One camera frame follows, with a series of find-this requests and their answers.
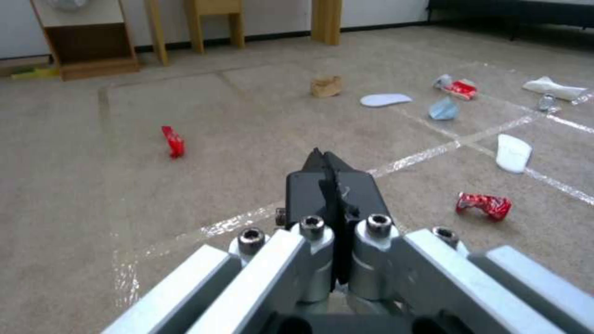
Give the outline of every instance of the wooden furniture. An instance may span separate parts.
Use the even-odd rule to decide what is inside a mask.
[[[148,15],[151,36],[153,37],[153,50],[163,66],[169,65],[167,50],[165,49],[165,36],[161,25],[161,13],[157,0],[145,0],[144,6]]]
[[[145,5],[153,34],[153,49],[161,63],[167,66],[168,58],[161,27],[159,5],[157,0],[145,0]],[[200,25],[201,15],[228,15],[231,43],[240,48],[245,46],[241,0],[184,0],[184,7],[192,47],[195,51],[204,53],[204,38]],[[311,38],[328,45],[339,45],[341,15],[342,0],[312,0]]]
[[[30,1],[63,80],[138,71],[119,0],[90,1],[75,12]]]
[[[231,44],[239,48],[245,47],[244,14],[241,0],[184,0],[186,18],[192,48],[204,53],[204,36],[200,17],[202,15],[227,15],[229,17],[229,31]]]
[[[311,39],[339,45],[341,16],[342,0],[312,0]]]

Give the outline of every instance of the trash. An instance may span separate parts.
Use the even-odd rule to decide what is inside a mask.
[[[594,102],[594,89],[585,90],[575,100],[571,101],[571,104],[577,106],[588,101]]]
[[[330,97],[342,91],[342,78],[339,76],[316,78],[311,81],[311,94],[315,97]]]
[[[549,77],[542,77],[537,80],[528,81],[522,88],[540,94],[553,94],[558,99],[567,101],[577,99],[578,96],[586,90],[581,87],[562,86],[553,82]]]
[[[167,139],[167,143],[171,148],[171,153],[169,155],[174,159],[183,156],[185,153],[185,149],[184,140],[182,139],[182,137],[171,127],[162,126],[161,130],[163,131],[163,134]]]
[[[60,75],[57,68],[35,68],[33,71],[11,75],[13,80],[55,78]]]
[[[557,99],[554,95],[544,94],[541,99],[538,100],[538,105],[536,107],[539,111],[554,113],[561,110],[561,108],[555,104],[556,102]]]
[[[476,84],[474,82],[468,79],[453,81],[449,74],[444,74],[435,79],[433,87],[463,100],[472,100],[476,96]]]
[[[498,136],[495,162],[503,170],[518,174],[524,172],[531,153],[532,147],[524,141],[506,134]]]
[[[433,82],[433,87],[443,89],[445,87],[451,87],[453,83],[454,79],[452,79],[449,74],[444,74],[441,77],[435,79]]]
[[[511,209],[511,201],[505,197],[460,193],[456,212],[459,214],[468,207],[476,207],[483,210],[489,217],[502,220]]]
[[[361,104],[366,107],[383,107],[398,103],[411,102],[412,99],[402,94],[373,94],[361,98]]]
[[[455,119],[456,117],[458,117],[459,113],[460,109],[449,97],[439,100],[429,109],[429,116],[439,121]]]
[[[46,68],[48,67],[48,63],[49,56],[0,60],[0,77],[9,77],[12,74],[30,72],[35,68]]]

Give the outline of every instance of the wooden stool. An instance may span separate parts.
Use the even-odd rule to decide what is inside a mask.
[[[189,35],[196,52],[204,53],[201,15],[228,15],[231,44],[245,47],[244,14],[241,0],[184,0]]]

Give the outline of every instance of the crumpled red can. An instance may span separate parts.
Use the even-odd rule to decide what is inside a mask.
[[[171,153],[169,153],[169,155],[174,159],[183,156],[185,153],[184,139],[182,139],[182,137],[171,127],[162,126],[161,130],[163,131],[165,139],[167,139],[167,143],[171,148]]]
[[[505,197],[460,193],[456,203],[456,212],[460,213],[468,207],[477,207],[489,217],[502,220],[511,209],[511,201]]]

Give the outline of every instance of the blue face mask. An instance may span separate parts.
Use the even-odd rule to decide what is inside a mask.
[[[448,119],[455,119],[458,117],[460,109],[449,97],[439,100],[429,109],[429,116],[439,121],[446,121]]]

